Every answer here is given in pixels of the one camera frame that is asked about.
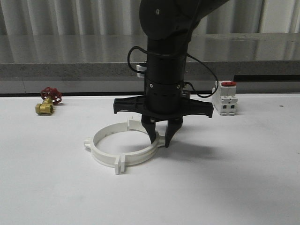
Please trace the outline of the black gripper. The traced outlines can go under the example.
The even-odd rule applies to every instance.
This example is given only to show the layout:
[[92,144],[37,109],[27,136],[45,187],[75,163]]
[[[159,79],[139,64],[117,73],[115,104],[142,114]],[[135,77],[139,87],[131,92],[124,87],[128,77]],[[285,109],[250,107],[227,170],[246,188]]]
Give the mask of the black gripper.
[[209,102],[193,100],[182,96],[184,80],[171,79],[159,83],[149,78],[144,79],[145,94],[136,97],[116,98],[113,103],[114,113],[135,112],[142,117],[142,126],[147,131],[151,143],[156,139],[156,121],[168,120],[165,131],[165,147],[182,126],[183,116],[205,115],[212,117],[213,105]]

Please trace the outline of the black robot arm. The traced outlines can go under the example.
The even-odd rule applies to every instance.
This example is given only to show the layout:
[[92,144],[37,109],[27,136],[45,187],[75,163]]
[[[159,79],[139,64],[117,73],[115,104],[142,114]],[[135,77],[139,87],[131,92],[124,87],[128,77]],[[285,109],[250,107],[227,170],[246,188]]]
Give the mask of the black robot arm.
[[143,0],[139,20],[147,35],[144,95],[117,98],[115,112],[142,115],[150,140],[156,139],[156,123],[167,121],[165,144],[181,128],[183,117],[211,117],[213,105],[185,97],[184,73],[188,43],[200,20],[224,4],[222,0]]

